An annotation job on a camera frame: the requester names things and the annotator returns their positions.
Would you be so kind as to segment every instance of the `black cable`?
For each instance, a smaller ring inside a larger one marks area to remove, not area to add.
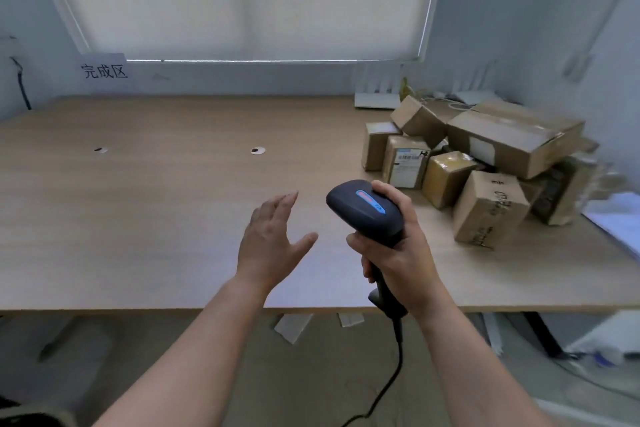
[[[518,331],[517,327],[513,324],[512,320],[511,320],[510,318],[508,318],[508,316],[504,316],[504,317],[505,317],[505,319],[509,322],[509,324],[511,325],[511,327],[516,331],[516,333],[517,333],[520,337],[522,337],[525,341],[527,341],[527,342],[528,342],[527,338],[525,338],[522,334],[520,334],[520,332]],[[539,353],[539,354],[540,354],[540,351],[539,351],[537,348],[533,348],[533,349],[534,349],[537,353]],[[635,396],[635,395],[633,395],[633,394],[631,394],[631,393],[629,393],[629,392],[626,392],[626,391],[624,391],[624,390],[618,390],[618,389],[615,389],[615,388],[612,388],[612,387],[608,387],[608,386],[606,386],[606,385],[603,385],[603,384],[601,384],[601,383],[595,382],[595,381],[591,380],[590,378],[587,378],[586,376],[583,376],[583,375],[579,375],[578,373],[576,373],[576,372],[572,371],[570,368],[567,368],[567,367],[566,367],[566,366],[564,366],[562,363],[560,363],[560,360],[554,360],[554,359],[548,358],[548,357],[546,357],[546,356],[544,356],[544,355],[542,355],[542,354],[541,354],[541,356],[543,356],[544,358],[546,358],[546,359],[548,359],[549,361],[551,361],[551,363],[553,363],[554,365],[556,365],[558,368],[561,368],[561,369],[563,369],[565,372],[569,373],[569,375],[572,375],[572,376],[574,376],[574,377],[576,377],[576,378],[579,378],[580,380],[583,380],[583,381],[585,381],[585,382],[589,383],[590,385],[593,385],[594,387],[597,387],[597,388],[602,389],[602,390],[604,390],[604,391],[608,391],[608,392],[610,392],[610,393],[614,393],[614,394],[620,395],[620,396],[622,396],[622,397],[626,397],[626,398],[631,399],[631,400],[640,401],[640,396]]]
[[[24,83],[22,83],[22,72],[24,68],[22,68],[22,65],[18,62],[18,59],[14,58],[13,56],[10,56],[10,58],[13,61],[13,63],[18,67],[18,85],[20,86],[20,92],[22,93],[22,99],[24,100],[24,104],[27,105],[28,110],[31,110],[31,102],[27,97],[27,92],[24,90]]]
[[[373,414],[373,411],[378,406],[380,400],[382,400],[382,397],[384,397],[385,393],[387,393],[387,390],[389,390],[391,385],[393,385],[393,382],[396,381],[396,378],[398,377],[398,375],[400,375],[400,370],[402,369],[402,363],[403,363],[402,321],[401,319],[393,319],[393,322],[394,322],[394,334],[396,335],[396,341],[398,343],[398,366],[396,367],[394,374],[391,375],[391,378],[389,378],[389,381],[387,382],[387,384],[382,388],[382,390],[380,390],[380,393],[375,398],[375,400],[373,400],[371,407],[369,407],[369,411],[366,414],[354,415],[352,418],[347,420],[347,422],[343,423],[341,427],[347,427],[347,425],[349,425],[350,423],[358,419],[368,419]]]

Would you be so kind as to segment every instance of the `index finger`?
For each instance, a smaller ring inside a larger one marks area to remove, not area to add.
[[[273,220],[285,223],[289,220],[291,215],[291,208],[296,204],[298,199],[298,191],[290,192],[287,196],[283,197],[276,206],[276,211],[273,213]]]
[[[418,215],[415,213],[411,198],[404,192],[382,181],[373,181],[371,186],[374,191],[388,197],[400,208],[405,223],[418,223]]]

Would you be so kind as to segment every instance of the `black barcode scanner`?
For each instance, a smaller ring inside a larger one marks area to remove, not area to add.
[[[369,181],[356,179],[334,187],[326,195],[327,205],[357,232],[393,248],[403,237],[404,219],[393,201],[375,192]],[[391,319],[406,315],[406,309],[391,293],[382,272],[371,264],[377,289],[369,300]]]

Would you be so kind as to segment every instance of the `table top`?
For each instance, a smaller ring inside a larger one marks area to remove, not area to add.
[[[3,122],[0,310],[202,308],[234,274],[252,210],[296,189],[290,239],[320,237],[266,307],[373,310],[325,196],[376,177],[360,166],[364,123],[387,115],[350,97],[77,97]],[[640,307],[640,264],[584,218],[529,218],[492,252],[455,243],[451,213],[409,194],[465,310]]]

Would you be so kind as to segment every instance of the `forearm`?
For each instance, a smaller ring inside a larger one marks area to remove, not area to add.
[[[436,284],[420,328],[454,427],[549,427],[551,422]]]
[[[227,282],[96,427],[217,426],[266,294]]]

